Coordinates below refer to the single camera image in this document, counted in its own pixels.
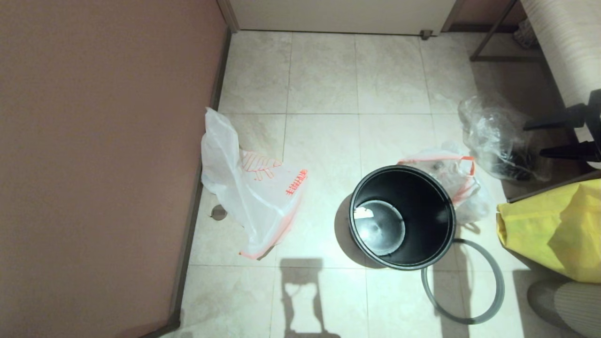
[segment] pink wall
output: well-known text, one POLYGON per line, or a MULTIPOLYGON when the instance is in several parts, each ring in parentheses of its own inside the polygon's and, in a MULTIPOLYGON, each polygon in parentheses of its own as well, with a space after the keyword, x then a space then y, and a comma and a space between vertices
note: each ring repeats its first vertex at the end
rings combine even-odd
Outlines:
POLYGON ((215 0, 0 0, 0 336, 166 323, 225 38, 215 0))
MULTIPOLYGON (((509 0, 463 0, 463 5, 454 23, 491 25, 499 19, 508 3, 509 0)), ((526 18, 526 13, 518 1, 503 24, 516 25, 524 18, 526 18)))

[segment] door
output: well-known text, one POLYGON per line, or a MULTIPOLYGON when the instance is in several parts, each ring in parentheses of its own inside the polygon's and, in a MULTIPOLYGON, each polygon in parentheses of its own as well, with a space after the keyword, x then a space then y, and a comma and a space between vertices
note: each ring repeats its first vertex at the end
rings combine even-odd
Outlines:
POLYGON ((438 35, 455 0, 229 0, 240 29, 438 35))

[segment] yellow plastic bag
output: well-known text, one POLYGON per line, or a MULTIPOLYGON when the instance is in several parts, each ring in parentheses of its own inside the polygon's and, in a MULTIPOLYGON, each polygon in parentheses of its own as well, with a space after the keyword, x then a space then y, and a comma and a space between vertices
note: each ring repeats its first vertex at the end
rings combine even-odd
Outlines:
POLYGON ((503 246, 576 281, 601 283, 601 179, 497 206, 503 246))

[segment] clear plastic bag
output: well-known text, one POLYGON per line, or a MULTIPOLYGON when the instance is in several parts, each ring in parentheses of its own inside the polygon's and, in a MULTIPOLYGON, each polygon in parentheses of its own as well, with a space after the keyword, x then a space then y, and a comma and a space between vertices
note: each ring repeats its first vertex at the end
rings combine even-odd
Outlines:
POLYGON ((455 144, 425 149, 398 164, 425 171, 440 182, 451 197, 458 223, 473 223, 491 213, 493 203, 475 176, 474 158, 460 155, 455 144))
POLYGON ((241 255, 258 259, 280 242, 305 189, 307 171, 276 159, 240 150, 230 121, 207 108, 201 143, 204 186, 244 226, 248 245, 241 255))
POLYGON ((506 100, 498 96, 466 99, 459 104, 459 119, 463 142, 492 176, 518 181, 551 178, 550 160, 538 155, 540 140, 522 130, 527 117, 506 100))

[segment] black trash can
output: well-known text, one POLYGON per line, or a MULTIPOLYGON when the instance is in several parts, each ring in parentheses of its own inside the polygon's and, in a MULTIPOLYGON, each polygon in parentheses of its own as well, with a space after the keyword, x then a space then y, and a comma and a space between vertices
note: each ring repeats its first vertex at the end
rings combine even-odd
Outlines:
POLYGON ((350 201, 350 232, 374 261, 399 270, 423 269, 447 253, 455 236, 455 210, 444 188, 405 165, 365 176, 350 201))

